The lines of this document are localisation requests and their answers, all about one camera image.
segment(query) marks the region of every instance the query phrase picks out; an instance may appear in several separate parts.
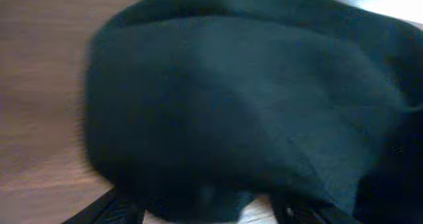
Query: clothing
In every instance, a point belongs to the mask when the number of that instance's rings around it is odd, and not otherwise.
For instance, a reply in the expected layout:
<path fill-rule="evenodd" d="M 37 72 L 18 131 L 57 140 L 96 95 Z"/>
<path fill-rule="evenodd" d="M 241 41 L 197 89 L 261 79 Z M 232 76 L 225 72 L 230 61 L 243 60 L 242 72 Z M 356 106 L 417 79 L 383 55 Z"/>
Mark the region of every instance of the clothing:
<path fill-rule="evenodd" d="M 333 0 L 143 0 L 91 42 L 87 155 L 170 221 L 285 192 L 352 215 L 401 154 L 417 182 L 422 51 L 419 29 Z"/>

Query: dark cloth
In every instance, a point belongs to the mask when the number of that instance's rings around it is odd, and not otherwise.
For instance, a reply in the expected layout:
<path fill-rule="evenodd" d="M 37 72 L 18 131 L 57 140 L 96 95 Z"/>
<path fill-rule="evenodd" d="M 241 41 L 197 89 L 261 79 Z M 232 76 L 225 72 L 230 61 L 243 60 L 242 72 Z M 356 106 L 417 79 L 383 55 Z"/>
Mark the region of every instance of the dark cloth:
<path fill-rule="evenodd" d="M 403 196 L 362 198 L 368 177 L 419 182 L 422 52 L 419 29 L 333 0 L 143 0 L 91 42 L 87 154 L 171 221 L 284 192 L 367 218 Z"/>

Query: wooden surface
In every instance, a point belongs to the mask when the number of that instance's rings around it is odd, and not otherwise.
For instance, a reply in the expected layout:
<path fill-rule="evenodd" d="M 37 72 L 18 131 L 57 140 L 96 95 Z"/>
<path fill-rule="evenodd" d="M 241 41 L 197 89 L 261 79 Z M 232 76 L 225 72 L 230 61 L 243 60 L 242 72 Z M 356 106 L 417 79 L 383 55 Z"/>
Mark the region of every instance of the wooden surface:
<path fill-rule="evenodd" d="M 0 223 L 61 223 L 110 188 L 81 150 L 85 45 L 136 1 L 0 0 Z M 275 221 L 255 202 L 241 223 Z"/>

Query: black fabric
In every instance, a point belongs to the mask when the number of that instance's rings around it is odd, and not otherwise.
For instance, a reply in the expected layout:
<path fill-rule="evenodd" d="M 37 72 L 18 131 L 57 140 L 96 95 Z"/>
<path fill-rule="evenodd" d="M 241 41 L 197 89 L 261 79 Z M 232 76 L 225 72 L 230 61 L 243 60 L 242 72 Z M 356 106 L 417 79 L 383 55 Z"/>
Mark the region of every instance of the black fabric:
<path fill-rule="evenodd" d="M 366 221 L 390 198 L 361 198 L 366 177 L 419 184 L 422 50 L 419 29 L 333 0 L 143 0 L 91 42 L 87 154 L 171 221 L 234 221 L 281 190 Z"/>

